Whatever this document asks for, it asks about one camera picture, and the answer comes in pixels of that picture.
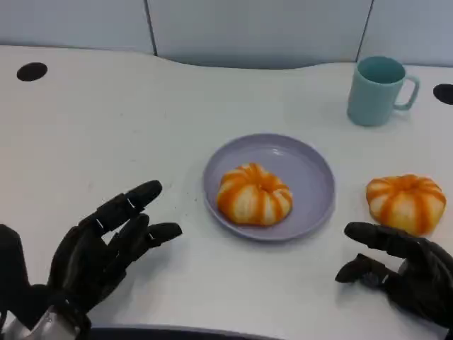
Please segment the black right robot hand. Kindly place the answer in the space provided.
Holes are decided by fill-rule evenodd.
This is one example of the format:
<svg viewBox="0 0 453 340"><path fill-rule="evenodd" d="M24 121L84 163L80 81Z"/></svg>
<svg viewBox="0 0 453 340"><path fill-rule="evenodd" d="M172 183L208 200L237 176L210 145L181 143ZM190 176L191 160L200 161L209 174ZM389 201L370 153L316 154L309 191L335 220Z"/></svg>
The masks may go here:
<svg viewBox="0 0 453 340"><path fill-rule="evenodd" d="M399 309L448 330L452 338L452 256L438 244L401 229L350 222L344 233L370 249L403 259L395 272L358 254L337 273L339 283L357 281L386 294Z"/></svg>

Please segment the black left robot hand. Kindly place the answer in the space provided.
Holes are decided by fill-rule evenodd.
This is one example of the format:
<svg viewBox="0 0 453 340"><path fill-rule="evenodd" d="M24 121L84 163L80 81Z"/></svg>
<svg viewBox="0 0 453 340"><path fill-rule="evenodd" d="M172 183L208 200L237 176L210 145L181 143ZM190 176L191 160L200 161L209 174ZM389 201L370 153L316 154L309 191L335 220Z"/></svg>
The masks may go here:
<svg viewBox="0 0 453 340"><path fill-rule="evenodd" d="M48 286L84 314L104 301L123 281L130 264L182 235L179 224L150 224L144 214L161 192L160 181L147 181L118 194L72 227L52 258Z"/></svg>

